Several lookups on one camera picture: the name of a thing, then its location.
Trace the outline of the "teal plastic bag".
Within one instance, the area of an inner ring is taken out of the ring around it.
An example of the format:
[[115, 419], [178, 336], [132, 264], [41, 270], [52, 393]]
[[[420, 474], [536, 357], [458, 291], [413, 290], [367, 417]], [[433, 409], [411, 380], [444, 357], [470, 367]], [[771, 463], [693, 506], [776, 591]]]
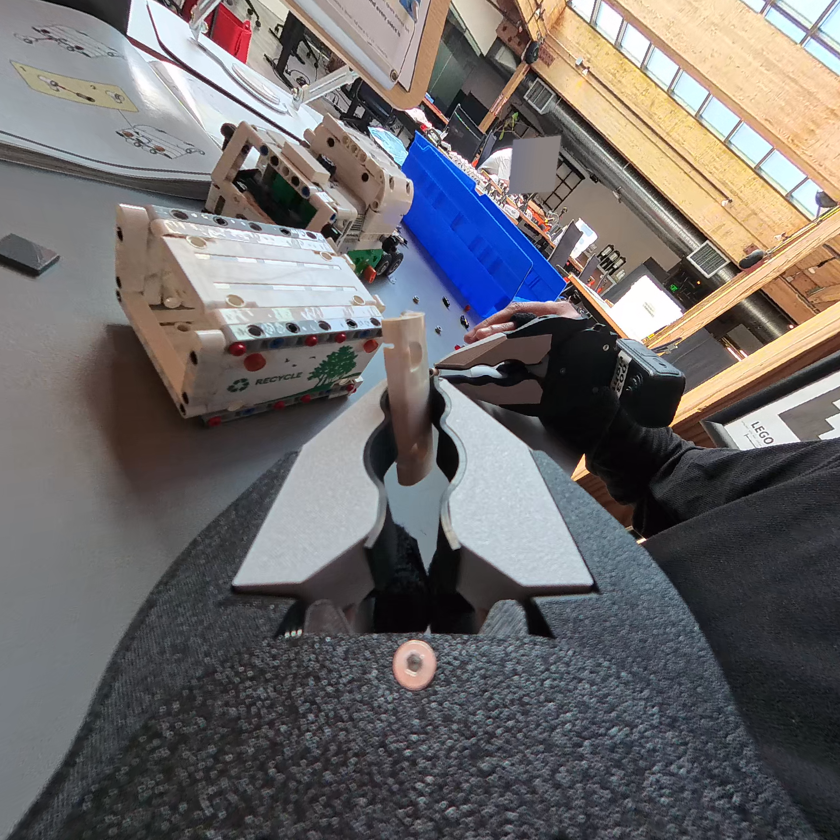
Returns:
[[370, 126], [367, 129], [371, 139], [386, 152], [400, 168], [404, 166], [408, 156], [408, 149], [405, 144], [391, 131], [379, 126]]

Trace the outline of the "black-framed window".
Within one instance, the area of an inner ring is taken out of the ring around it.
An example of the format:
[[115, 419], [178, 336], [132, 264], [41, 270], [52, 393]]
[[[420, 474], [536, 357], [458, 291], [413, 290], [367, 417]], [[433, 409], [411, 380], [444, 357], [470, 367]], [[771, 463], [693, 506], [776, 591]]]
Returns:
[[582, 173], [574, 163], [560, 156], [555, 171], [554, 187], [542, 196], [542, 206], [551, 212], [558, 212], [585, 178], [586, 174]]

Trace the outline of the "lego instruction booklet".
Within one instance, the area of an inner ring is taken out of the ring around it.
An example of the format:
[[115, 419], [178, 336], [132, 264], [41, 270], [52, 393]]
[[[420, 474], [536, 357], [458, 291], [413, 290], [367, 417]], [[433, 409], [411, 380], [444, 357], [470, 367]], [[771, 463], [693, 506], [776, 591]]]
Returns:
[[206, 197], [219, 145], [118, 28], [50, 2], [1, 12], [3, 161]]

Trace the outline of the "person's right forearm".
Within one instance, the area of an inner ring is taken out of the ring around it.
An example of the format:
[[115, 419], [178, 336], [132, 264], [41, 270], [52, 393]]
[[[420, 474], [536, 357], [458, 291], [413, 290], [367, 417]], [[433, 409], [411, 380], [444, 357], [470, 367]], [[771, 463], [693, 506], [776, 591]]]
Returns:
[[811, 517], [836, 524], [838, 455], [836, 440], [703, 448], [623, 413], [584, 452], [588, 470], [615, 501], [633, 509], [633, 527], [646, 538], [746, 502], [771, 521]]

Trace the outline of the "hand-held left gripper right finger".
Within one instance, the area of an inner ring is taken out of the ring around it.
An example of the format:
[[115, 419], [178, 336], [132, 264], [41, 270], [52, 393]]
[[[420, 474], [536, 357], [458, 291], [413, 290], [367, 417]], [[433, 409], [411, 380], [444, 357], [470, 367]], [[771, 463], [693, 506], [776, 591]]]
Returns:
[[459, 596], [478, 632], [498, 603], [595, 593], [595, 579], [550, 479], [568, 477], [532, 416], [474, 402], [435, 381], [440, 506], [435, 583]]

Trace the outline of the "white lego garbage body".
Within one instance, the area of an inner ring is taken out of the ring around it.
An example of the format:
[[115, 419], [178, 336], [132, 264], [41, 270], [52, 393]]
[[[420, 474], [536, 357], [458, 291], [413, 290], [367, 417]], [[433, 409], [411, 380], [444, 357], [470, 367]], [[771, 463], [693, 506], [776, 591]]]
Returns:
[[385, 309], [321, 234], [121, 203], [116, 297], [185, 419], [216, 427], [345, 397]]

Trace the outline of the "dark grey flat tile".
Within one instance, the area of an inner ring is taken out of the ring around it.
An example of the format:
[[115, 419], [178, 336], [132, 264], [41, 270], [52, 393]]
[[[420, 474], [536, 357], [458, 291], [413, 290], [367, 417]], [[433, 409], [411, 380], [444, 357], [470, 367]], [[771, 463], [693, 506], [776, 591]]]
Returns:
[[40, 277], [59, 260], [54, 250], [19, 235], [1, 238], [1, 265], [28, 277]]

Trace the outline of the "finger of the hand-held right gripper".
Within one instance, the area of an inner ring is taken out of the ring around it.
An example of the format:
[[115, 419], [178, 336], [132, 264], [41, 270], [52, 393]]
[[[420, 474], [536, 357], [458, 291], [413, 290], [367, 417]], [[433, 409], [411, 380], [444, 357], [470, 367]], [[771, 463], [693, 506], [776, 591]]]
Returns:
[[543, 397], [542, 385], [528, 372], [441, 371], [441, 380], [474, 401], [497, 406], [537, 406]]
[[506, 375], [531, 376], [542, 372], [543, 360], [550, 352], [550, 336], [519, 336], [501, 332], [466, 344], [446, 355], [434, 366], [436, 375], [462, 375], [476, 367], [496, 369]]

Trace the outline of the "person's right hand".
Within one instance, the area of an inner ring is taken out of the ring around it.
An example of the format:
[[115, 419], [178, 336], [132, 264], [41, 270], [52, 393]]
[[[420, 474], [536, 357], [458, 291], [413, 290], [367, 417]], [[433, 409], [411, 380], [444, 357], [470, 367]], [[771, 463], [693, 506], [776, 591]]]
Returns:
[[519, 329], [530, 321], [546, 317], [581, 319], [574, 305], [566, 300], [513, 301], [465, 334], [465, 343], [472, 344], [498, 333]]

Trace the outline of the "scattered red blue lego studs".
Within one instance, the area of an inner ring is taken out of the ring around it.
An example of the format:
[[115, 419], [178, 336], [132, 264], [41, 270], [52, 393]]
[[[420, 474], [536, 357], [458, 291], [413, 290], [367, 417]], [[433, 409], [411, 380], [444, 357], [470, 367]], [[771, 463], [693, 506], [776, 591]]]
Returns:
[[425, 313], [427, 327], [436, 333], [456, 330], [466, 333], [473, 324], [472, 307], [454, 295], [414, 295], [409, 308]]

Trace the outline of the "white screen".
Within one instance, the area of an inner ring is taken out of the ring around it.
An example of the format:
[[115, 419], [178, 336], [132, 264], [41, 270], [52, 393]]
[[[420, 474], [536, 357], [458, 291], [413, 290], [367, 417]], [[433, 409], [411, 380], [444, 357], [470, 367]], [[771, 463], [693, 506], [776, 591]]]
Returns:
[[616, 316], [639, 317], [644, 321], [658, 321], [665, 326], [685, 314], [679, 301], [654, 276], [643, 273], [628, 277], [616, 286], [610, 298]]

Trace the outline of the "clear clipboard stand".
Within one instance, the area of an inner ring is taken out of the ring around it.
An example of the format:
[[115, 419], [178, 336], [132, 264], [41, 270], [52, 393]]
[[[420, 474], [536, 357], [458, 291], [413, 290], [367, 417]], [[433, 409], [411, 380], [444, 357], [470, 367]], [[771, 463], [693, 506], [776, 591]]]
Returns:
[[214, 30], [213, 26], [205, 26], [205, 21], [214, 16], [214, 21], [217, 23], [220, 18], [217, 11], [226, 6], [227, 3], [221, 1], [200, 1], [191, 6], [186, 19], [190, 28], [191, 43], [209, 59], [215, 61], [237, 85], [253, 98], [260, 100], [268, 109], [280, 114], [298, 114], [304, 106], [358, 79], [359, 74], [355, 70], [349, 66], [342, 66], [315, 83], [297, 84], [289, 88], [287, 92], [279, 92], [279, 89], [269, 84], [267, 79], [259, 73], [252, 72], [245, 62], [224, 49], [223, 52], [234, 62], [232, 65], [226, 64], [225, 59], [208, 48], [208, 45], [214, 41], [210, 35], [205, 35], [205, 32], [212, 34]]

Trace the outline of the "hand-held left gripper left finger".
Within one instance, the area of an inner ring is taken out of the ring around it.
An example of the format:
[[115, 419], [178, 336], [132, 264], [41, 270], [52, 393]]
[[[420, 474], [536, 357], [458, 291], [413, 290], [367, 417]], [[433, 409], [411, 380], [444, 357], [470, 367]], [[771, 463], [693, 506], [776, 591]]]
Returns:
[[384, 483], [395, 460], [381, 381], [301, 448], [233, 590], [326, 601], [355, 632], [371, 632], [371, 594], [387, 582], [396, 550]]

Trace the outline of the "lego truck chassis with cab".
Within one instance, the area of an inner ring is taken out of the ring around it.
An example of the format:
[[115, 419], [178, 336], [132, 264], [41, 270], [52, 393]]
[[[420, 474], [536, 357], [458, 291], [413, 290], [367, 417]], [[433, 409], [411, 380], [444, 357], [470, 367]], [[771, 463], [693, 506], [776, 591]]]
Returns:
[[226, 123], [222, 135], [208, 213], [320, 234], [361, 279], [392, 278], [414, 183], [372, 139], [329, 115], [304, 143], [249, 122]]

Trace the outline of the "red bag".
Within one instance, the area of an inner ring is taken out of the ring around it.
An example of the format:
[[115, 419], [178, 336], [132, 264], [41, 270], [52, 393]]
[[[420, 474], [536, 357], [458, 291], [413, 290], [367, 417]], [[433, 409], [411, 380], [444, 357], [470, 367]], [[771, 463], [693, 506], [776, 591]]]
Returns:
[[237, 60], [247, 63], [253, 34], [250, 18], [237, 16], [231, 6], [221, 2], [207, 20], [209, 38]]

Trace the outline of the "framed marker sign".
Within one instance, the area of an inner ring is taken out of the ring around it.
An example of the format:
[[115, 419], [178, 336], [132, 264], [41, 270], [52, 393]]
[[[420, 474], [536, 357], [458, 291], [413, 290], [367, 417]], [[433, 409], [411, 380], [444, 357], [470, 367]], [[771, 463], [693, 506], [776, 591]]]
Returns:
[[730, 406], [701, 421], [718, 447], [765, 449], [839, 436], [837, 371], [770, 399], [757, 395], [750, 406]]

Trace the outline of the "blue plastic bin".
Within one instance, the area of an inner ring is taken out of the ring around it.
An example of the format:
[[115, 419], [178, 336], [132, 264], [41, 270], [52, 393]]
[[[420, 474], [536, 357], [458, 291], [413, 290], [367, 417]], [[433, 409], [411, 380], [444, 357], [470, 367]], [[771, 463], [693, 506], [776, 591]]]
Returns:
[[415, 133], [402, 172], [413, 182], [403, 222], [478, 319], [512, 301], [553, 301], [567, 280], [449, 158]]

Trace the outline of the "skylight window row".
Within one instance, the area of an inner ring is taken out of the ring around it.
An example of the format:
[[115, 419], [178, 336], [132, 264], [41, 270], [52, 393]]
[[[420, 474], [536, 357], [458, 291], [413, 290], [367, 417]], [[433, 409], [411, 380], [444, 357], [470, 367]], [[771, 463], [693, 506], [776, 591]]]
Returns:
[[603, 1], [572, 1], [567, 5], [789, 204], [809, 219], [827, 211], [819, 199], [830, 197], [812, 178], [685, 67], [654, 45], [614, 6]]

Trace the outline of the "wooden clipboard with instruction sheet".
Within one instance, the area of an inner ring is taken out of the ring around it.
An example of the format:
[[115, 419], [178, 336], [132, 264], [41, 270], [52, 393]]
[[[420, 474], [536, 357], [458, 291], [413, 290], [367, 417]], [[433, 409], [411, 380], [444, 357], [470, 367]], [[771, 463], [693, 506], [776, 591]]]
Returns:
[[307, 29], [396, 109], [425, 98], [449, 1], [285, 1]]

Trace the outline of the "white mat with dark border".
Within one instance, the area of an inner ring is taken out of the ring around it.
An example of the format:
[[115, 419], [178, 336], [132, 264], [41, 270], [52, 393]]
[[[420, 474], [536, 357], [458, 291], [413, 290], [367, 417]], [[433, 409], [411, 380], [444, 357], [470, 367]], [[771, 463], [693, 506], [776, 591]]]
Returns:
[[296, 104], [285, 88], [232, 57], [210, 38], [196, 38], [190, 25], [158, 2], [130, 4], [128, 37], [138, 47], [167, 60], [192, 83], [214, 94], [193, 93], [213, 102], [219, 122], [247, 121], [285, 133], [298, 142], [322, 121], [307, 104]]

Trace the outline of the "silver ventilation duct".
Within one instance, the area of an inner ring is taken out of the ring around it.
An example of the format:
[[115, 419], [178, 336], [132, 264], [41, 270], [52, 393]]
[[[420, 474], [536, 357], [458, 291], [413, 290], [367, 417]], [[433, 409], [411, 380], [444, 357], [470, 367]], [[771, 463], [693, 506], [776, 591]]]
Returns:
[[[560, 131], [563, 148], [599, 182], [616, 190], [621, 202], [679, 257], [688, 257], [708, 242], [705, 234], [565, 101], [556, 101], [545, 116]], [[793, 320], [761, 290], [731, 311], [765, 343], [794, 327]]]

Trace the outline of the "white lego panel with pins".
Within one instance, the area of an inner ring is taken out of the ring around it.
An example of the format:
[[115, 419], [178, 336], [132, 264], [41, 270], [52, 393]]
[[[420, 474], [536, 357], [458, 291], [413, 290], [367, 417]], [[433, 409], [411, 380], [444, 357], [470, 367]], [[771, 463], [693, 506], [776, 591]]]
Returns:
[[386, 318], [382, 339], [396, 477], [400, 485], [411, 487], [426, 478], [434, 463], [424, 314], [405, 311], [397, 318]]

